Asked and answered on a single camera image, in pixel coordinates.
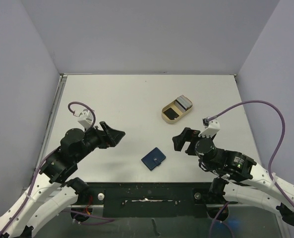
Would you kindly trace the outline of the beige oval tray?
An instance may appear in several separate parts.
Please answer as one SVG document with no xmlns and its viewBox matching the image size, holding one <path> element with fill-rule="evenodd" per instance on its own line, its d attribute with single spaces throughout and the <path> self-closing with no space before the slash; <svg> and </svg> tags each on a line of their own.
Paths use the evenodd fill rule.
<svg viewBox="0 0 294 238">
<path fill-rule="evenodd" d="M 182 118 L 183 118 L 184 116 L 186 116 L 188 113 L 190 113 L 190 112 L 192 111 L 192 108 L 193 108 L 193 106 L 192 106 L 192 108 L 189 109 L 188 111 L 186 111 L 186 112 L 181 112 L 181 111 L 180 111 L 180 110 L 174 105 L 174 101 L 175 101 L 175 99 L 174 99 L 172 102 L 170 102 L 168 105 L 164 106 L 164 107 L 162 108 L 162 111 L 161 111 L 162 119 L 163 119 L 166 123 L 168 123 L 168 124 L 174 124 L 174 123 L 178 122 L 180 119 L 182 119 Z M 174 111 L 176 111 L 176 112 L 179 114 L 179 117 L 176 118 L 175 120 L 169 120 L 169 119 L 163 114 L 163 112 L 164 112 L 166 109 L 168 109 L 168 108 L 172 108 Z"/>
</svg>

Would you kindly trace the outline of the blue card holder wallet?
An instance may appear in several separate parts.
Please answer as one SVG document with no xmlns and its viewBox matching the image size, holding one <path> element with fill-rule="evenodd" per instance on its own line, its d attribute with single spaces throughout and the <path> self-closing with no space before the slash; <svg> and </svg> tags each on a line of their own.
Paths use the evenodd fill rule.
<svg viewBox="0 0 294 238">
<path fill-rule="evenodd" d="M 155 147 L 146 154 L 141 161 L 148 170 L 153 171 L 156 167 L 160 166 L 166 158 L 166 155 L 158 147 Z"/>
</svg>

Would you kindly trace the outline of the aluminium left side rail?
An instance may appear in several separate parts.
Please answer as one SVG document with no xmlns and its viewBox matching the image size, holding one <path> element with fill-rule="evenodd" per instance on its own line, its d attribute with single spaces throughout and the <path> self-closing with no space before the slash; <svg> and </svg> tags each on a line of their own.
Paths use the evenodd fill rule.
<svg viewBox="0 0 294 238">
<path fill-rule="evenodd" d="M 48 119 L 47 126 L 46 126 L 46 132 L 45 132 L 42 147 L 41 147 L 41 150 L 39 153 L 36 168 L 38 168 L 38 166 L 41 164 L 41 160 L 46 156 L 48 143 L 49 143 L 51 133 L 53 130 L 53 126 L 55 123 L 55 119 L 56 119 L 57 111 L 58 111 L 58 108 L 60 105 L 61 97 L 62 97 L 64 88 L 65 88 L 67 76 L 68 76 L 67 74 L 61 74 L 59 77 L 58 86 L 57 86 L 54 101 L 53 101 L 53 104 L 51 107 L 49 119 Z"/>
</svg>

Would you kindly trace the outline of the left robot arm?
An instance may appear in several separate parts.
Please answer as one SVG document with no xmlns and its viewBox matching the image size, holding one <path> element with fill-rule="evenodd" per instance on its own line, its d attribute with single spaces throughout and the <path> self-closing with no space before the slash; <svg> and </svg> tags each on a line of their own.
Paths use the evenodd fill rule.
<svg viewBox="0 0 294 238">
<path fill-rule="evenodd" d="M 22 234 L 28 221 L 41 203 L 78 169 L 77 164 L 96 148 L 116 147 L 125 136 L 124 131 L 112 129 L 104 121 L 101 129 L 91 126 L 66 132 L 60 146 L 47 155 L 34 172 L 33 179 L 20 198 L 0 216 L 0 238 Z"/>
</svg>

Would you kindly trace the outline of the stack of cards in tray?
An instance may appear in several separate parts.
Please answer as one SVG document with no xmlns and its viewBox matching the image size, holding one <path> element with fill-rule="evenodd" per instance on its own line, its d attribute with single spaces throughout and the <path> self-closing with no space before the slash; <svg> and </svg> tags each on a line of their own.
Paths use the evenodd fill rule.
<svg viewBox="0 0 294 238">
<path fill-rule="evenodd" d="M 193 104 L 192 102 L 185 97 L 184 95 L 180 95 L 177 97 L 174 101 L 174 105 L 181 111 L 181 112 L 186 112 L 189 109 L 192 108 Z"/>
</svg>

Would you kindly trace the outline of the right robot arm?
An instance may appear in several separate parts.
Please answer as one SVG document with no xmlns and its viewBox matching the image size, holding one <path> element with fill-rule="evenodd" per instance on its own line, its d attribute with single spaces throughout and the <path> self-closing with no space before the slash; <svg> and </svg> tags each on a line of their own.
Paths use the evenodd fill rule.
<svg viewBox="0 0 294 238">
<path fill-rule="evenodd" d="M 209 125 L 203 131 L 186 127 L 172 138 L 174 150 L 197 156 L 199 167 L 216 175 L 209 190 L 209 198 L 216 203 L 248 204 L 270 211 L 294 227 L 294 185 L 270 173 L 249 156 L 217 148 L 214 138 L 219 126 Z"/>
</svg>

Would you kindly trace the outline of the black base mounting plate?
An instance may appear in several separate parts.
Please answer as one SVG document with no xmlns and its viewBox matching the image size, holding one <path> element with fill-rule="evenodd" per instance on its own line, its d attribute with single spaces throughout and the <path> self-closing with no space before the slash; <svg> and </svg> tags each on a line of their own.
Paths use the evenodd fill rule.
<svg viewBox="0 0 294 238">
<path fill-rule="evenodd" d="M 101 208 L 107 218 L 205 218 L 210 206 L 225 204 L 210 182 L 91 182 L 74 206 Z"/>
</svg>

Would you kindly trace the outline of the black card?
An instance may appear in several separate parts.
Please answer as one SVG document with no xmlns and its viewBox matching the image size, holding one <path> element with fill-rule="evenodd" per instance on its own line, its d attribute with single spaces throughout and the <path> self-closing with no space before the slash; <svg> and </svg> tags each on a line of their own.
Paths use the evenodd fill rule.
<svg viewBox="0 0 294 238">
<path fill-rule="evenodd" d="M 172 108 L 166 109 L 163 114 L 169 119 L 169 120 L 175 120 L 179 117 L 179 114 L 174 111 Z"/>
</svg>

